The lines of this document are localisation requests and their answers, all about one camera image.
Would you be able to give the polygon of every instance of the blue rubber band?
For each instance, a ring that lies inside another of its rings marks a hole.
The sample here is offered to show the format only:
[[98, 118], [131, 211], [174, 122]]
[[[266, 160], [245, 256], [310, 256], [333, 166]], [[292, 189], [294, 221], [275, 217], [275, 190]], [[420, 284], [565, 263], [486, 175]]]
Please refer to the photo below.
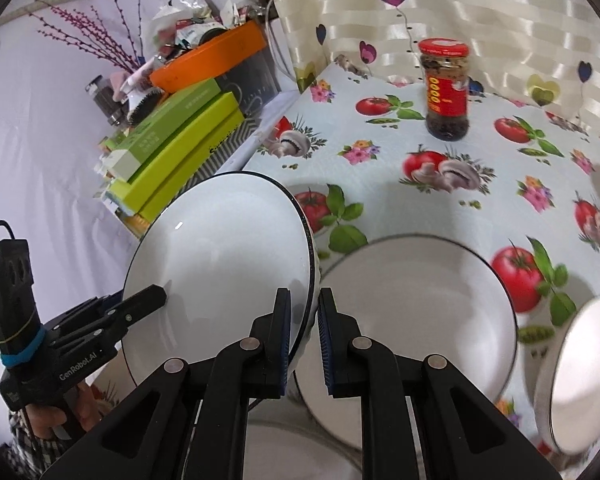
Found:
[[33, 338], [31, 343], [29, 343], [23, 350], [17, 354], [0, 354], [0, 361], [2, 361], [2, 364], [7, 368], [11, 368], [30, 361], [33, 357], [33, 354], [36, 353], [36, 350], [44, 341], [45, 333], [45, 327], [40, 326], [40, 330], [38, 330], [35, 338]]

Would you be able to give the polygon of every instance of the lime green box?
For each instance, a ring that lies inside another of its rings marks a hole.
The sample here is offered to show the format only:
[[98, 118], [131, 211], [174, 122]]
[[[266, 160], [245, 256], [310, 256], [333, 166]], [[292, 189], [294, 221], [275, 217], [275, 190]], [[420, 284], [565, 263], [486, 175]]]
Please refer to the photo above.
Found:
[[244, 116], [240, 110], [236, 108], [234, 113], [228, 116], [211, 133], [199, 143], [186, 158], [171, 171], [171, 174], [160, 184], [158, 189], [151, 195], [149, 200], [142, 206], [140, 216], [149, 222], [153, 222], [161, 211], [167, 207], [171, 199], [176, 196], [176, 193], [182, 186], [187, 183], [194, 173], [199, 170], [211, 154], [231, 135], [240, 123], [244, 120]]
[[137, 213], [173, 170], [229, 115], [238, 109], [231, 92], [222, 94], [193, 120], [181, 126], [160, 152], [152, 155], [129, 182], [116, 179], [109, 191], [130, 211]]
[[214, 79], [176, 92], [133, 129], [103, 160], [103, 165], [116, 178], [129, 181], [174, 132], [219, 93]]

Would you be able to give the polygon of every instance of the decorative branch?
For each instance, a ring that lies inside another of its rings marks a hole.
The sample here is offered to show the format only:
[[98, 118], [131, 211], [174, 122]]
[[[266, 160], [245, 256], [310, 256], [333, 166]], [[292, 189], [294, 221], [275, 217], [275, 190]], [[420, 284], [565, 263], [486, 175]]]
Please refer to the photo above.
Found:
[[144, 46], [142, 45], [142, 16], [140, 15], [140, 3], [138, 0], [138, 40], [140, 41], [140, 56], [144, 57]]
[[118, 0], [113, 0], [113, 2], [116, 4], [116, 9], [120, 13], [120, 19], [122, 20], [122, 24], [126, 28], [126, 38], [129, 40], [129, 43], [131, 43], [131, 49], [134, 51], [134, 57], [136, 59], [138, 59], [138, 52], [136, 51], [136, 46], [134, 44], [134, 40], [131, 39], [131, 30], [129, 30], [129, 26], [126, 24], [125, 13], [122, 12], [122, 9], [120, 8], [120, 4], [118, 3]]
[[[126, 72], [134, 72], [140, 67], [140, 60], [138, 59], [138, 52], [136, 51], [134, 40], [131, 37], [131, 30], [129, 29], [124, 12], [122, 11], [118, 0], [113, 0], [113, 2], [126, 29], [126, 37], [131, 44], [133, 55], [129, 54], [119, 42], [113, 39], [94, 6], [91, 6], [93, 18], [77, 9], [74, 9], [73, 12], [69, 12], [68, 10], [61, 9], [53, 4], [48, 4], [43, 0], [36, 1], [45, 4], [52, 13], [77, 29], [82, 37], [78, 38], [71, 34], [67, 34], [55, 25], [51, 25], [41, 16], [30, 14], [30, 16], [40, 20], [43, 24], [43, 28], [39, 30], [39, 33], [43, 36], [75, 46], [79, 50], [87, 52], [92, 56], [96, 56], [99, 59], [108, 60], [111, 64]], [[144, 56], [144, 47], [142, 45], [141, 0], [138, 0], [138, 40], [140, 55]]]
[[93, 20], [90, 20], [83, 13], [79, 14], [76, 11], [76, 14], [74, 15], [67, 10], [60, 9], [56, 6], [49, 5], [49, 7], [51, 8], [52, 13], [60, 16], [72, 27], [76, 28], [82, 34], [83, 39], [66, 33], [64, 30], [52, 25], [41, 16], [30, 14], [30, 16], [42, 23], [43, 29], [45, 30], [39, 30], [40, 34], [76, 46], [80, 50], [89, 52], [100, 59], [106, 59], [126, 72], [133, 72], [138, 68], [138, 63], [134, 62], [132, 57], [124, 52], [122, 47], [116, 43], [106, 29], [100, 29]]

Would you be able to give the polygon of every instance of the black rim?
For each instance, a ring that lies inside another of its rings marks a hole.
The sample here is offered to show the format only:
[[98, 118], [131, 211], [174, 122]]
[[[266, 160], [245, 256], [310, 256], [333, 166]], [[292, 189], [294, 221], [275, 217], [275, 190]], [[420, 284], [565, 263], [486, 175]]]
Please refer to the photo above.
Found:
[[[315, 283], [315, 258], [314, 258], [314, 239], [312, 237], [312, 231], [309, 228], [309, 224], [304, 216], [304, 213], [302, 212], [302, 209], [300, 208], [300, 205], [298, 204], [298, 202], [296, 201], [296, 199], [294, 198], [294, 196], [289, 192], [288, 189], [286, 189], [286, 187], [282, 186], [282, 184], [280, 184], [277, 180], [274, 180], [266, 175], [263, 175], [261, 173], [254, 173], [253, 171], [228, 171], [227, 173], [220, 173], [220, 174], [216, 174], [214, 176], [209, 177], [206, 180], [203, 180], [202, 182], [197, 183], [195, 186], [193, 186], [191, 189], [188, 189], [186, 192], [184, 192], [182, 195], [180, 195], [176, 200], [174, 200], [173, 203], [175, 203], [177, 200], [179, 200], [181, 197], [185, 196], [188, 192], [190, 192], [192, 189], [195, 189], [197, 186], [199, 186], [200, 184], [203, 184], [204, 182], [207, 182], [209, 180], [211, 180], [212, 178], [220, 178], [222, 176], [225, 175], [229, 175], [229, 174], [248, 174], [251, 176], [257, 176], [259, 178], [262, 178], [266, 181], [268, 181], [269, 183], [273, 184], [274, 186], [276, 186], [279, 190], [281, 190], [282, 192], [284, 192], [284, 194], [286, 195], [286, 197], [290, 200], [290, 202], [293, 204], [293, 206], [296, 208], [296, 212], [298, 213], [298, 217], [300, 219], [300, 221], [302, 222], [302, 227], [304, 229], [304, 234], [306, 236], [306, 241], [307, 241], [307, 247], [308, 247], [308, 257], [309, 257], [309, 290], [307, 292], [307, 298], [306, 298], [306, 302], [304, 304], [304, 314], [302, 315], [302, 321], [300, 323], [300, 328], [298, 331], [298, 336], [296, 336], [296, 340], [294, 341], [291, 350], [289, 351], [289, 362], [291, 362], [293, 360], [293, 358], [296, 356], [296, 353], [298, 353], [298, 349], [300, 347], [300, 344], [302, 342], [302, 338], [304, 337], [304, 332], [306, 331], [306, 327], [309, 323], [309, 317], [311, 314], [311, 307], [312, 307], [312, 299], [314, 297], [314, 283]], [[136, 248], [136, 252], [134, 253], [134, 256], [131, 258], [131, 263], [129, 264], [129, 268], [126, 271], [126, 276], [125, 276], [125, 286], [126, 286], [126, 281], [128, 280], [129, 277], [129, 272], [131, 270], [132, 265], [134, 264], [134, 260], [136, 259], [136, 254], [138, 254], [138, 251], [140, 249], [140, 246], [142, 245], [142, 242], [144, 241], [144, 238], [149, 234], [149, 231], [151, 230], [151, 228], [157, 223], [157, 221], [160, 219], [160, 217], [164, 214], [164, 212], [166, 211], [166, 209], [164, 211], [162, 211], [158, 217], [152, 222], [152, 224], [149, 226], [149, 228], [146, 230], [146, 232], [144, 233], [144, 235], [142, 236], [140, 243], [138, 244], [138, 247]], [[129, 363], [126, 359], [126, 354], [125, 354], [125, 343], [124, 340], [121, 341], [122, 344], [122, 355], [123, 358], [125, 359], [125, 366], [126, 369], [129, 372], [129, 376], [131, 377], [131, 380], [134, 382], [135, 386], [138, 386], [138, 382], [136, 381], [136, 378], [134, 377], [133, 373], [131, 372], [131, 368], [129, 367]], [[259, 404], [259, 400], [256, 400], [255, 402], [252, 402], [249, 406], [250, 409], [254, 408], [255, 406], [257, 406]]]
[[[344, 262], [345, 260], [347, 260], [352, 254], [355, 254], [355, 253], [357, 253], [359, 251], [364, 251], [365, 248], [369, 248], [369, 247], [371, 247], [371, 246], [373, 246], [375, 244], [378, 244], [378, 243], [381, 243], [381, 242], [385, 242], [387, 240], [395, 240], [397, 238], [432, 238], [434, 240], [440, 240], [442, 242], [448, 242], [448, 243], [453, 244], [453, 245], [455, 245], [457, 247], [460, 247], [461, 249], [464, 249], [465, 251], [468, 251], [473, 256], [475, 256], [476, 258], [478, 258], [493, 273], [493, 275], [496, 277], [496, 279], [500, 283], [500, 286], [502, 287], [502, 290], [507, 295], [507, 299], [509, 300], [509, 307], [511, 309], [511, 315], [512, 315], [512, 318], [513, 318], [513, 325], [515, 327], [515, 333], [516, 334], [518, 333], [518, 320], [516, 319], [516, 313], [513, 310], [513, 302], [511, 301], [511, 296], [509, 295], [509, 292], [507, 291], [507, 289], [504, 286], [504, 283], [502, 282], [502, 280], [500, 279], [500, 277], [496, 274], [495, 270], [493, 270], [493, 267], [491, 267], [490, 264], [487, 262], [487, 260], [485, 260], [482, 256], [480, 256], [480, 254], [476, 253], [474, 250], [470, 249], [466, 245], [461, 244], [460, 242], [456, 242], [455, 240], [450, 240], [449, 238], [445, 238], [445, 237], [442, 237], [442, 236], [430, 235], [430, 234], [424, 234], [424, 233], [412, 233], [412, 234], [391, 235], [391, 236], [385, 236], [383, 238], [378, 238], [377, 240], [373, 240], [370, 244], [364, 245], [362, 247], [357, 248], [354, 251], [351, 251], [349, 254], [347, 254], [347, 256], [345, 256], [343, 259], [341, 259], [339, 262], [337, 262], [333, 267], [331, 267], [327, 272], [325, 272], [324, 276], [322, 276], [322, 278], [321, 278], [320, 281], [322, 281], [323, 279], [325, 279], [331, 273], [331, 271], [333, 269], [335, 269], [342, 262]], [[499, 398], [499, 397], [502, 396], [502, 394], [504, 393], [507, 385], [509, 384], [509, 381], [511, 379], [511, 374], [513, 372], [513, 368], [514, 368], [514, 366], [516, 364], [516, 358], [517, 357], [518, 357], [518, 344], [514, 343], [513, 358], [512, 358], [512, 361], [509, 364], [509, 370], [507, 371], [507, 380], [505, 381], [504, 386], [500, 389], [500, 392], [498, 393], [498, 395], [496, 396], [496, 398]], [[307, 409], [310, 412], [312, 412], [311, 407], [309, 406], [309, 404], [304, 399], [304, 395], [302, 394], [302, 387], [300, 386], [300, 381], [298, 380], [298, 375], [296, 374], [295, 371], [294, 371], [294, 379], [296, 380], [296, 386], [298, 387], [298, 392], [300, 393], [300, 396], [302, 397], [302, 401], [304, 402], [304, 405], [307, 407]], [[320, 424], [320, 420], [318, 420], [318, 418], [314, 415], [313, 412], [312, 412], [312, 416]], [[325, 431], [327, 431], [327, 433], [332, 434], [323, 425], [320, 425], [320, 426]]]

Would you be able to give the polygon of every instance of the human hand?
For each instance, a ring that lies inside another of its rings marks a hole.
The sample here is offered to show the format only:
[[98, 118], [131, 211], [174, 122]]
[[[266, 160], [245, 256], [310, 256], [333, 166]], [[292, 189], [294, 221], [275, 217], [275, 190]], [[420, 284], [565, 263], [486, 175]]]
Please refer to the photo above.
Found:
[[[78, 384], [78, 399], [74, 407], [74, 414], [84, 431], [89, 431], [100, 421], [100, 413], [96, 400], [93, 398], [91, 388], [82, 381]], [[33, 434], [45, 440], [54, 437], [53, 427], [66, 422], [66, 415], [60, 408], [54, 406], [39, 406], [29, 404], [27, 413], [31, 422]]]

